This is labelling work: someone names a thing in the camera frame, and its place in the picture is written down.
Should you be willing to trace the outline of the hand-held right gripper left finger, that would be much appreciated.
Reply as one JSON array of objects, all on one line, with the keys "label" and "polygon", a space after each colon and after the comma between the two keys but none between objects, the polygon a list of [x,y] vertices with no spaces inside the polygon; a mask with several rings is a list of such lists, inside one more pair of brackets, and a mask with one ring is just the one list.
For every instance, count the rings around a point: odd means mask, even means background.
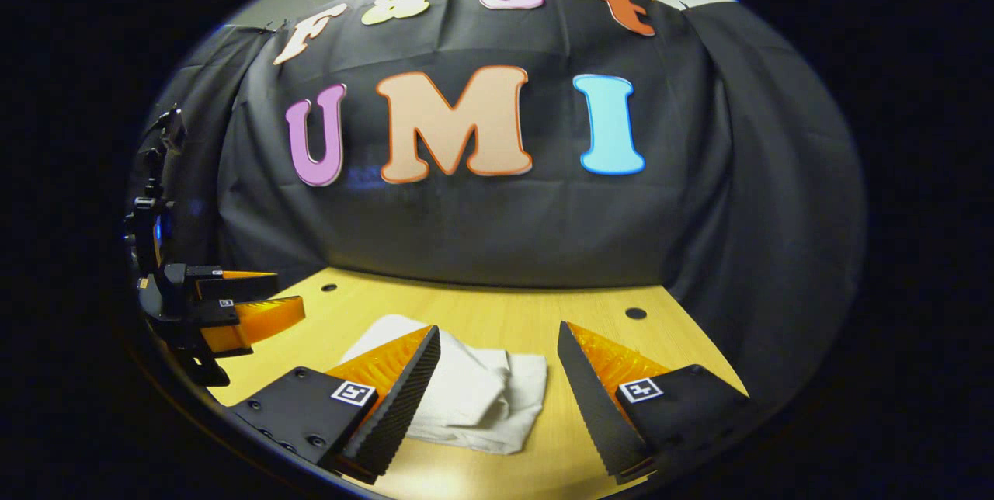
[{"label": "hand-held right gripper left finger", "polygon": [[310,464],[374,484],[407,436],[438,361],[440,330],[426,326],[326,372],[288,370],[231,411]]}]

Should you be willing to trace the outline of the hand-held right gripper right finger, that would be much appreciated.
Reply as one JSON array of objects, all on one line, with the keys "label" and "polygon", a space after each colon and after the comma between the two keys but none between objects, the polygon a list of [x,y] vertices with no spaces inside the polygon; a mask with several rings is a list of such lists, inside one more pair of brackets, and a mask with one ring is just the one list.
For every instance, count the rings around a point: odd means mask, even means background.
[{"label": "hand-held right gripper right finger", "polygon": [[557,354],[618,484],[690,473],[734,446],[759,414],[741,377],[692,322],[607,335],[562,321]]}]

